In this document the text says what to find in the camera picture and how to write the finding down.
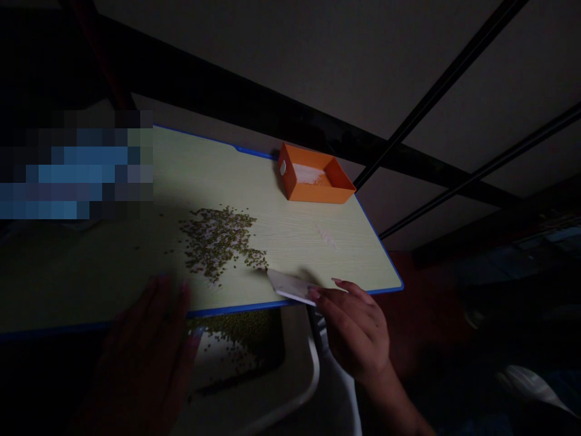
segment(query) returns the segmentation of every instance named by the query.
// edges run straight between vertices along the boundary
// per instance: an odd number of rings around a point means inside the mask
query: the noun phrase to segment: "fingernail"
[[[317,290],[312,286],[311,289],[309,289],[309,295],[313,301],[317,301],[319,298],[321,298],[321,294],[319,294],[319,292],[317,292]]]

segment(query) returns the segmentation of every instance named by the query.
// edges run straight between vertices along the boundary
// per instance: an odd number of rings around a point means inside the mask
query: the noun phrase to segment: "orange plastic tray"
[[[298,183],[293,164],[323,170],[316,184]],[[286,197],[291,201],[343,204],[356,191],[337,159],[316,151],[303,150],[283,143],[278,158]]]

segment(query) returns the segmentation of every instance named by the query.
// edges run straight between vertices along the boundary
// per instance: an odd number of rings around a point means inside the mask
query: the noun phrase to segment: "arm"
[[[387,323],[381,308],[356,284],[333,280],[348,293],[338,289],[310,289],[312,300],[327,321],[333,355],[364,386],[394,434],[435,435],[393,370]]]
[[[365,386],[365,389],[394,434],[435,435],[432,427],[408,398],[391,364],[377,384]]]

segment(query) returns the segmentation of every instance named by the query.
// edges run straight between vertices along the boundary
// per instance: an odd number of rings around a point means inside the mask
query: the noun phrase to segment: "light green desk surface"
[[[191,309],[201,314],[286,304],[242,258],[236,269],[226,265],[221,288],[189,272],[178,221],[199,208],[229,205],[257,218],[251,247],[267,251],[270,268],[321,286],[337,277],[369,291],[403,287],[355,196],[344,205],[290,202],[275,160],[161,127],[152,134],[153,213],[80,234],[39,222],[0,248],[0,334],[107,322],[159,272],[176,287],[189,280]],[[232,309],[247,305],[262,306]]]

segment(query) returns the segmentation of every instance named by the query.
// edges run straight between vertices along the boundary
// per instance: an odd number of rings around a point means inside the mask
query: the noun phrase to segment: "left hand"
[[[92,387],[70,435],[167,435],[187,396],[201,334],[182,342],[190,290],[169,311],[169,277],[151,277],[105,339]]]

